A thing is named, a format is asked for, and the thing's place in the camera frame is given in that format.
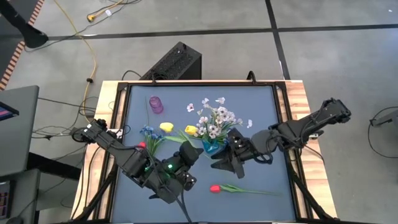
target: green leaf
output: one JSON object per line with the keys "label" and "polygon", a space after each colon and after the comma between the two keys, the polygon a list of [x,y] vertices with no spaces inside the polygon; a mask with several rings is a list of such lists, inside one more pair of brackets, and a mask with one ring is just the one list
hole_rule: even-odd
{"label": "green leaf", "polygon": [[170,140],[170,141],[178,142],[178,143],[183,143],[186,141],[185,139],[181,138],[180,136],[164,136],[164,138],[166,138],[167,140]]}

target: glass vase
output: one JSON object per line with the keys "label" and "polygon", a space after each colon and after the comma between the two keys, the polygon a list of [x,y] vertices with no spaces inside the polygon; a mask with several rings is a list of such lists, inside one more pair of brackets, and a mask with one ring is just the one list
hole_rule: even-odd
{"label": "glass vase", "polygon": [[201,140],[203,143],[203,148],[206,153],[214,154],[216,152],[220,152],[224,150],[225,144],[219,143],[217,140],[207,141],[206,139]]}

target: blue table surface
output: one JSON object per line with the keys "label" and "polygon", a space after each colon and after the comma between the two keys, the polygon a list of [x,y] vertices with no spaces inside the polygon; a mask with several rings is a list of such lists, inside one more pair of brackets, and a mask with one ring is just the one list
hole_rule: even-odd
{"label": "blue table surface", "polygon": [[[151,96],[158,96],[164,106],[162,114],[154,114],[147,103],[149,120],[147,121],[145,101]],[[253,121],[251,128],[238,126],[238,130],[247,137],[267,129],[278,122],[274,96],[270,86],[134,86],[131,90],[129,110],[126,124],[131,131],[124,137],[126,146],[136,145],[144,140],[139,134],[141,128],[149,123],[156,128],[162,122],[174,124],[174,130],[184,130],[186,125],[196,125],[199,116],[197,110],[202,109],[201,101],[208,98],[214,101],[225,97],[223,106],[233,111],[237,118],[245,122]],[[195,111],[187,112],[187,105],[193,103]],[[203,147],[200,141],[194,141],[196,147]],[[155,155],[158,159],[166,159],[179,149],[180,144],[172,141],[163,142]],[[294,208],[290,193],[285,158],[276,150],[271,165],[246,161],[245,177],[238,179],[236,174],[225,170],[212,169],[210,164],[215,161],[205,156],[190,169],[197,183],[184,193],[188,214],[193,222],[255,222],[255,221],[292,221]],[[280,195],[258,195],[246,193],[221,192],[213,194],[209,191],[213,184],[233,184],[243,189],[263,190]],[[118,175],[116,193],[113,204],[113,223],[165,223],[186,222],[186,218],[177,202],[167,204],[160,199],[149,200],[153,191],[138,187],[121,172]]]}

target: black metal frame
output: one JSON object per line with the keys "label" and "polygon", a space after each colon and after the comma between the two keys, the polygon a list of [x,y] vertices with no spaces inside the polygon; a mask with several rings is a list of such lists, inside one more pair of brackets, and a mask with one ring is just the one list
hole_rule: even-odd
{"label": "black metal frame", "polygon": [[[188,82],[184,82],[184,83],[181,83],[181,82],[145,82],[145,83],[121,82],[118,84],[118,89],[117,89],[117,93],[116,93],[116,97],[115,97],[115,104],[114,104],[114,108],[113,108],[112,122],[111,122],[110,128],[118,128],[118,127],[115,127],[115,123],[116,123],[116,118],[118,115],[118,108],[120,106],[120,99],[121,99],[122,91],[126,91],[126,94],[124,97],[124,105],[123,105],[123,112],[122,112],[122,118],[121,118],[121,128],[125,125],[127,111],[128,111],[128,108],[130,107],[129,99],[131,96],[131,88],[133,86],[271,86],[272,94],[274,95],[275,109],[277,112],[278,122],[283,122],[282,111],[281,111],[280,103],[279,103],[279,94],[277,92],[278,89],[280,89],[282,92],[282,97],[284,99],[284,105],[285,105],[285,109],[286,109],[287,118],[292,119],[292,113],[291,113],[290,106],[289,106],[289,99],[287,98],[287,90],[286,90],[285,82],[283,82],[283,81],[281,81],[281,82],[257,82],[252,71],[249,72],[248,80],[251,80],[251,82],[195,82],[195,81],[192,81],[192,82],[188,81]],[[291,172],[291,170],[288,167],[288,164],[291,163],[291,161],[289,159],[290,156],[287,151],[284,151],[284,156],[285,156],[285,162],[286,162],[286,166],[287,166],[287,175],[289,178],[290,193],[292,196],[292,203],[293,203],[293,207],[294,207],[295,219],[298,220],[298,219],[301,219],[302,217],[301,217],[301,213],[300,213],[299,199],[298,199],[297,191],[295,188],[295,184],[292,180],[293,173]],[[301,181],[306,185],[303,166],[302,166],[301,158],[300,158],[298,152],[295,152],[295,157],[296,157],[296,163],[297,163],[296,165],[297,165],[299,177],[300,177]],[[109,165],[108,161],[109,161],[109,154],[106,153],[105,158],[104,158],[101,176],[100,176],[100,182],[99,182],[100,185],[103,183],[103,181],[106,177],[106,171],[108,170],[108,165]],[[105,215],[105,219],[107,219],[107,220],[110,220],[110,218],[111,218],[115,185],[116,185],[116,180],[111,184],[109,196],[107,198],[108,203],[106,206],[106,215]],[[93,219],[98,219],[99,211],[100,211],[100,204],[97,205],[97,207],[94,211]],[[313,218],[312,209],[306,200],[305,200],[305,211],[307,213],[307,218]]]}

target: wooden table frame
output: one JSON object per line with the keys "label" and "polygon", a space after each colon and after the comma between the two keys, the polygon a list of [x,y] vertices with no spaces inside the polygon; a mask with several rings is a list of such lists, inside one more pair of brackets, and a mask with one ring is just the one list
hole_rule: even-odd
{"label": "wooden table frame", "polygon": [[[251,80],[162,80],[157,81],[160,85],[186,85],[187,83],[195,82],[196,85],[272,85],[276,88],[274,89],[274,95],[277,96],[279,103],[276,104],[278,113],[281,115],[279,120],[287,121],[288,119],[300,119],[310,113],[307,97],[303,87],[302,81],[280,81],[280,80],[261,80],[253,83]],[[126,96],[129,93],[128,84],[136,85],[153,85],[152,81],[142,80],[142,81],[105,81],[103,82],[101,93],[99,94],[99,100],[96,108],[96,119],[105,119],[110,128],[120,128],[123,124],[123,112],[127,108],[125,103]],[[308,145],[320,153],[320,148],[317,141],[309,141]],[[104,150],[99,150],[95,155],[94,152],[98,146],[96,144],[91,144],[86,150],[85,156],[85,167],[82,169],[84,174],[84,184],[83,189],[81,189],[81,178],[79,181],[78,189],[76,192],[75,203],[73,205],[73,211],[75,211],[78,206],[78,201],[80,198],[80,192],[82,190],[80,204],[77,207],[76,215],[79,215],[84,207],[84,201],[87,198],[89,202],[96,191],[98,186],[104,180],[104,177],[109,173],[113,158],[109,154],[105,153]],[[297,151],[290,151],[290,157],[292,159],[298,156]],[[88,177],[88,166],[92,160],[92,167],[90,170],[90,184],[87,183]],[[300,178],[305,178],[307,183],[307,188],[318,201],[318,203],[323,207],[323,209],[331,216],[335,217],[335,207],[333,204],[333,199],[331,197],[331,192],[329,189],[329,184],[326,176],[326,171],[323,166],[323,162],[316,155],[309,151],[304,150],[301,159],[296,162],[292,162],[294,169],[298,173]],[[96,207],[91,218],[109,218],[111,216],[111,209],[109,204],[113,202],[113,195],[109,197],[109,193],[113,190],[108,190],[105,192],[100,205]],[[312,217],[312,209],[309,207],[308,203],[303,199],[300,190],[297,186],[292,187],[292,198],[295,206],[295,214],[297,218],[310,218]]]}

